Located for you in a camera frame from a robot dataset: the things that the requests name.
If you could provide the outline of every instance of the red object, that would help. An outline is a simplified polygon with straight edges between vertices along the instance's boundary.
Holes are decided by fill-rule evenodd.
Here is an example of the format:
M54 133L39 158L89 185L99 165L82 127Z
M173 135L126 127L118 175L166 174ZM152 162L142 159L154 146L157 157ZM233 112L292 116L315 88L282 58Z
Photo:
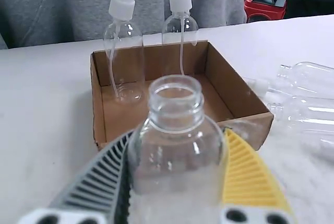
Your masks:
M247 13L247 21L255 17L263 17L264 19L255 20L278 20L283 19L287 3L284 7L271 6L261 3L252 2L252 0L245 0L245 11Z

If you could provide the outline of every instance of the spray bottle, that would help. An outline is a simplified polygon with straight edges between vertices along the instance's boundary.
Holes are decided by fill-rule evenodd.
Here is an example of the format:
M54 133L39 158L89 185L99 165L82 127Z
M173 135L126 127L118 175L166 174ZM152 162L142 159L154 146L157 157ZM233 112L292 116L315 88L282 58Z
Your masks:
M180 45L180 70L183 70L183 43L197 44L198 25L190 16L193 7L192 0L169 0L172 15L165 21L162 28L162 44L181 43Z
M135 0L110 0L109 14L113 17L103 38L109 59L110 84L115 99L121 103L139 101L144 92L144 45L142 33L131 21ZM138 47L135 54L122 54L121 48Z

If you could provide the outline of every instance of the plastic tube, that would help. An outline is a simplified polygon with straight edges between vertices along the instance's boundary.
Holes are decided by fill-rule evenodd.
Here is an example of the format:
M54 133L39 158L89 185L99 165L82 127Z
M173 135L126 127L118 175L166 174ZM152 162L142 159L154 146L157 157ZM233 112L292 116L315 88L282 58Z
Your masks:
M181 70L182 75L184 75L184 71L183 71L183 42L184 42L184 15L181 16L180 70Z
M109 72L110 72L110 84L112 84L114 91L115 91L115 95L118 98L119 94L116 88L116 83L115 83L115 78L114 78L114 73L113 73L113 59L114 59L114 53L115 53L115 47L116 47L116 41L118 40L118 34L120 33L120 29L121 29L121 24L119 22L116 22L116 32L115 32L115 37L113 40L113 44L111 47L111 52L110 52L110 56L109 56Z

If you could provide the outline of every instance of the box flap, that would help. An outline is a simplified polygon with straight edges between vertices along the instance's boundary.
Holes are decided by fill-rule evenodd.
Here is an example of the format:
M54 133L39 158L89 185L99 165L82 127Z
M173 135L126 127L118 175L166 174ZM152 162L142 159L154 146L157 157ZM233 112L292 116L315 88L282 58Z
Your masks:
M246 82L211 44L208 45L205 74L235 118L269 112Z
M273 115L268 112L235 120L218 122L218 125L220 127L231 128L255 150L258 150L269 134L272 121Z
M90 56L90 75L93 93L93 136L95 142L99 145L99 143L105 142L104 113L101 87L96 73L93 54Z

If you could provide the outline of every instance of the transparent bottle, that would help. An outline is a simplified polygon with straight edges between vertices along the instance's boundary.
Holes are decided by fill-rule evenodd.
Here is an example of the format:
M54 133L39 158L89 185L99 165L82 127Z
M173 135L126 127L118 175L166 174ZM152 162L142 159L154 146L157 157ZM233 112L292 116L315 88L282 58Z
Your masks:
M164 76L149 93L149 116L128 146L128 222L218 224L227 149L200 83Z
M293 96L284 103L268 104L275 120L292 133L334 136L334 100Z
M109 59L110 84L115 99L121 103L136 103L144 95L144 45L142 34L131 21L135 0L110 0L113 17L104 33L103 43ZM124 54L121 48L138 49Z
M170 0L172 15L167 18L162 27L162 44L179 43L180 44L180 71L183 70L183 44L191 42L197 44L198 24L190 16L192 0ZM170 73L168 60L165 61L165 74Z
M142 34L132 21L114 20L104 34L103 44L109 59L110 83L115 99L138 102L144 95L144 45ZM122 48L138 47L131 55L119 54Z
M281 65L274 89L296 96L334 98L334 68L312 62L294 66Z

